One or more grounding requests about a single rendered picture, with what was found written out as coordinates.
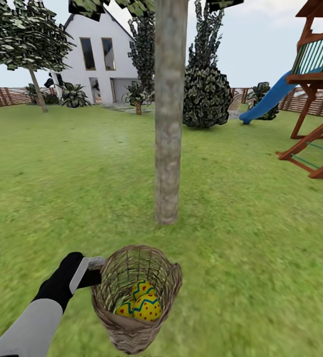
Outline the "wicker basket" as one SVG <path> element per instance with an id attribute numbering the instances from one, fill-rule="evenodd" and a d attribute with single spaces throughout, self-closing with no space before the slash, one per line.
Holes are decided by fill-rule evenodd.
<path id="1" fill-rule="evenodd" d="M 120 263 L 119 265 L 116 263 L 117 259 L 116 257 L 121 255 L 124 251 L 127 252 L 128 256 L 128 250 L 139 250 L 139 255 L 141 254 L 142 251 L 148 252 L 147 255 L 149 255 L 150 258 L 149 260 L 149 265 L 148 265 L 148 271 L 147 271 L 147 278 L 149 276 L 149 269 L 150 269 L 150 260 L 151 257 L 153 257 L 151 252 L 156 253 L 156 255 L 161 256 L 160 261 L 158 261 L 159 268 L 162 267 L 162 259 L 164 260 L 164 268 L 165 268 L 165 282 L 163 283 L 163 288 L 160 289 L 159 291 L 156 290 L 156 294 L 158 295 L 158 300 L 161 303 L 162 306 L 162 315 L 158 319 L 154 321 L 146 321 L 146 320 L 141 320 L 138 318 L 131 318 L 128 316 L 123 316 L 123 315 L 118 315 L 115 314 L 115 308 L 117 306 L 117 302 L 124 297 L 130 294 L 132 291 L 133 286 L 127 287 L 125 291 L 120 291 L 119 295 L 111 295 L 109 298 L 108 304 L 106 304 L 106 300 L 109 297 L 109 293 L 112 293 L 112 288 L 111 284 L 112 281 L 114 281 L 114 276 L 113 274 L 116 273 L 117 279 L 120 277 L 121 274 L 128 272 L 127 274 L 127 279 L 130 279 L 129 277 L 129 270 L 130 268 L 125 268 L 123 270 L 119 270 L 119 267 L 123 265 L 123 263 Z M 111 264 L 112 260 L 114 260 L 114 268 L 110 267 L 109 264 Z M 157 263 L 156 258 L 153 258 L 153 260 Z M 125 259 L 126 261 L 126 266 L 129 266 L 129 258 Z M 108 268 L 110 267 L 111 273 L 106 273 Z M 158 269 L 159 269 L 158 268 Z M 106 273 L 106 280 L 103 285 L 97 284 L 90 286 L 91 290 L 91 300 L 93 303 L 94 311 L 97 314 L 98 320 L 102 323 L 103 328 L 107 332 L 109 341 L 112 342 L 112 346 L 117 349 L 118 351 L 125 353 L 127 355 L 137 355 L 141 354 L 143 351 L 145 351 L 148 346 L 155 340 L 157 334 L 161 330 L 161 327 L 163 323 L 166 321 L 167 317 L 171 313 L 173 304 L 175 302 L 175 297 L 177 296 L 179 289 L 183 285 L 183 275 L 182 275 L 182 270 L 181 266 L 179 263 L 171 263 L 168 258 L 162 253 L 161 250 L 157 249 L 156 247 L 150 247 L 145 244 L 138 244 L 138 245 L 129 245 L 129 246 L 124 246 L 114 252 L 114 254 L 110 255 L 107 259 L 105 259 L 105 263 L 99 266 L 93 266 L 90 267 L 90 270 L 100 270 L 101 274 L 101 279 L 104 276 L 104 273 Z M 144 272 L 145 268 L 143 268 Z M 168 284 L 171 284 L 170 280 L 168 280 L 168 276 L 171 274 L 172 277 L 172 282 L 173 284 L 171 285 L 171 288 L 168 287 L 167 289 L 167 282 Z M 155 275 L 155 281 L 158 282 L 159 278 L 159 270 L 158 274 Z M 140 281 L 138 278 L 140 274 L 136 274 L 137 276 L 137 281 Z M 112 280 L 113 279 L 113 280 Z M 152 283 L 154 287 L 158 287 L 156 283 Z"/>

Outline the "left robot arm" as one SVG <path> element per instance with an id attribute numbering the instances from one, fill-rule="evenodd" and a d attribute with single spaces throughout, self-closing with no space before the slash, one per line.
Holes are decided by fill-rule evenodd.
<path id="1" fill-rule="evenodd" d="M 21 316 L 0 337 L 0 357 L 46 357 L 70 298 L 77 289 L 100 284 L 105 258 L 70 253 Z"/>

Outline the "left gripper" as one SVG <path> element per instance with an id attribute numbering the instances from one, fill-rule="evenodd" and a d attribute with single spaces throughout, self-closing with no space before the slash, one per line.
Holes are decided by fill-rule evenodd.
<path id="1" fill-rule="evenodd" d="M 100 284 L 101 283 L 100 281 L 101 281 L 100 270 L 98 270 L 98 269 L 96 269 L 96 270 L 88 269 L 87 278 L 83 282 L 80 282 L 80 284 L 79 284 L 77 289 Z"/>

